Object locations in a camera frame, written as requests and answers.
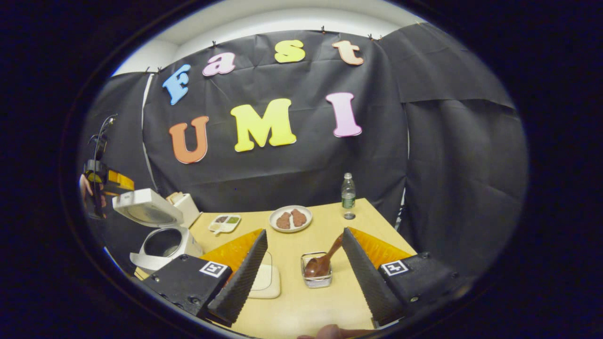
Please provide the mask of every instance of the small wire basket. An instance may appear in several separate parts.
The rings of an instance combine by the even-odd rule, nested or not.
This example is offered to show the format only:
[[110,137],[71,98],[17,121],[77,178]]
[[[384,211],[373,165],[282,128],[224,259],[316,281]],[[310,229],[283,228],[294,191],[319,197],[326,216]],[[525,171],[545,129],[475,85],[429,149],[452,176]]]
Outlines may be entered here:
[[331,267],[330,264],[329,264],[329,274],[322,276],[322,277],[312,277],[312,278],[304,277],[304,272],[306,271],[306,264],[308,263],[308,261],[310,261],[310,259],[312,259],[312,258],[319,258],[326,254],[327,254],[327,252],[311,252],[311,253],[305,253],[305,254],[301,255],[301,261],[302,261],[301,276],[309,288],[327,287],[331,284],[331,280],[333,279],[333,267]]

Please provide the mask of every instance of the water bottle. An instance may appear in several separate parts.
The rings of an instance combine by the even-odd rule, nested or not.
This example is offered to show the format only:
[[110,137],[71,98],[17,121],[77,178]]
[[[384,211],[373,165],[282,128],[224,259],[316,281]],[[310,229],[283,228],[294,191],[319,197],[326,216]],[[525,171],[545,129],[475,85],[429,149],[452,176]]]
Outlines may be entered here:
[[344,218],[348,220],[356,218],[354,206],[356,206],[356,186],[352,181],[352,174],[345,173],[343,175],[343,185],[341,185],[341,207]]

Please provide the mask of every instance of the cooked meat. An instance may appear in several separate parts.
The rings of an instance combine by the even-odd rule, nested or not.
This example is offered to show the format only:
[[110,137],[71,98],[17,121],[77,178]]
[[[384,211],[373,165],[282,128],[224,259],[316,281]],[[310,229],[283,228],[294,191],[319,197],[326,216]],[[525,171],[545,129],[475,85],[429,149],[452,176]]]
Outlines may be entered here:
[[283,215],[280,216],[280,218],[278,218],[276,220],[276,227],[283,229],[283,230],[288,230],[291,228],[291,223],[289,222],[289,217],[291,216],[291,214],[285,212],[283,213]]
[[306,219],[306,216],[297,209],[291,211],[291,214],[293,215],[293,225],[295,225],[295,227],[300,227],[306,223],[306,220],[308,220]]

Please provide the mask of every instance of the letter m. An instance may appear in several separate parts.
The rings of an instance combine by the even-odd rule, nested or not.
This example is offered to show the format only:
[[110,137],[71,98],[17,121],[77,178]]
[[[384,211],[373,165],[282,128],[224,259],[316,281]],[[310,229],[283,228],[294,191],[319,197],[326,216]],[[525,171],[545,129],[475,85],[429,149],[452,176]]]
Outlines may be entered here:
[[237,152],[250,151],[254,143],[249,140],[249,134],[260,147],[264,147],[268,132],[272,130],[269,143],[272,146],[293,144],[297,138],[291,133],[289,124],[289,99],[274,99],[270,101],[264,116],[260,118],[251,105],[233,108],[230,114],[236,118]]

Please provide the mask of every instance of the black fabric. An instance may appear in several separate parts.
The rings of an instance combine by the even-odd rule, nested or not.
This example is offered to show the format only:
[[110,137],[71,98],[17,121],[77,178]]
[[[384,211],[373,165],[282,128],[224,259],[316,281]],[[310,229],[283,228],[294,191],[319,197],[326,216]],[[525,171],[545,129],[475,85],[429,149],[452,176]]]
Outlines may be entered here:
[[411,25],[381,42],[410,139],[399,232],[416,251],[480,275],[513,234],[525,196],[519,116],[486,65],[438,28]]
[[[142,152],[142,94],[149,74],[128,73],[112,77],[104,85],[92,104],[81,132],[78,170],[85,160],[92,157],[94,144],[86,145],[92,135],[98,134],[103,121],[110,115],[118,114],[117,120],[106,132],[109,138],[101,161],[134,180],[135,188],[152,187],[151,178]],[[115,212],[112,196],[107,195],[107,215],[105,220],[88,218],[92,233],[99,240],[119,266],[133,273],[136,266],[130,261],[130,252],[140,250],[144,239],[154,229],[135,223]]]
[[[305,59],[279,64],[274,46],[301,40]],[[334,42],[360,47],[361,66],[341,60]],[[216,54],[236,54],[234,71],[204,77],[202,70]],[[184,64],[188,93],[170,105],[163,82]],[[351,92],[356,123],[362,134],[336,138],[332,105],[325,96]],[[249,104],[263,116],[268,103],[288,98],[292,145],[257,144],[237,153],[236,119],[230,111]],[[191,121],[209,117],[205,158],[184,165],[174,156],[170,127],[187,123],[188,150],[196,149]],[[200,210],[245,212],[290,204],[312,206],[341,200],[343,174],[351,172],[357,197],[366,197],[394,224],[400,206],[407,161],[406,117],[399,104],[391,65],[376,41],[350,34],[285,31],[258,34],[221,43],[189,55],[153,79],[145,105],[144,141],[159,193],[191,193]]]

